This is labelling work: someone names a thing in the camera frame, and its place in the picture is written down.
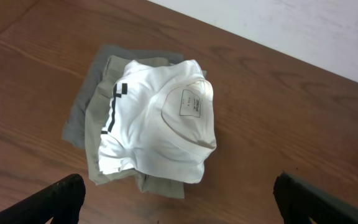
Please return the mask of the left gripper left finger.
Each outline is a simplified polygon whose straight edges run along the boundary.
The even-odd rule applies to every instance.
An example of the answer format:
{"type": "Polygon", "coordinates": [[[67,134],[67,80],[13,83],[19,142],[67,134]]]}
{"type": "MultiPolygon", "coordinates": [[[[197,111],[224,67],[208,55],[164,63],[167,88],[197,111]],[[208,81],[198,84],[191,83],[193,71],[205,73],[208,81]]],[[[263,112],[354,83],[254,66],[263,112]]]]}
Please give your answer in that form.
{"type": "Polygon", "coordinates": [[[0,212],[0,224],[77,224],[86,187],[79,174],[70,174],[0,212]]]}

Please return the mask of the white t-shirt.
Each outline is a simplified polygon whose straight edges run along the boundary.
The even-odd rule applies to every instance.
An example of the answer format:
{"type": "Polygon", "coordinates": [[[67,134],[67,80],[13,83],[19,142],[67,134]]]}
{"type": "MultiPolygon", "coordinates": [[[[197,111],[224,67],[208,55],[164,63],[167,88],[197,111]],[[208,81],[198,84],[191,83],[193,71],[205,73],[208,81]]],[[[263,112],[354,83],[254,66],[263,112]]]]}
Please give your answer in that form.
{"type": "Polygon", "coordinates": [[[213,87],[196,60],[151,67],[135,60],[114,84],[101,131],[99,169],[201,182],[216,149],[213,87]]]}

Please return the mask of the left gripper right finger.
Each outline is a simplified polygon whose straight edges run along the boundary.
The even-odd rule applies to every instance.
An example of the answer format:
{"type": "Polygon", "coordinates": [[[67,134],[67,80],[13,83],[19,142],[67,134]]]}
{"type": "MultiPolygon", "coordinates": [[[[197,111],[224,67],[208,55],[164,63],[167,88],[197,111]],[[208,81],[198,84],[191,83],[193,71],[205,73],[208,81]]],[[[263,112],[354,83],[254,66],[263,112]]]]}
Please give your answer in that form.
{"type": "Polygon", "coordinates": [[[282,173],[273,195],[285,224],[358,224],[358,208],[311,185],[297,176],[282,173]]]}

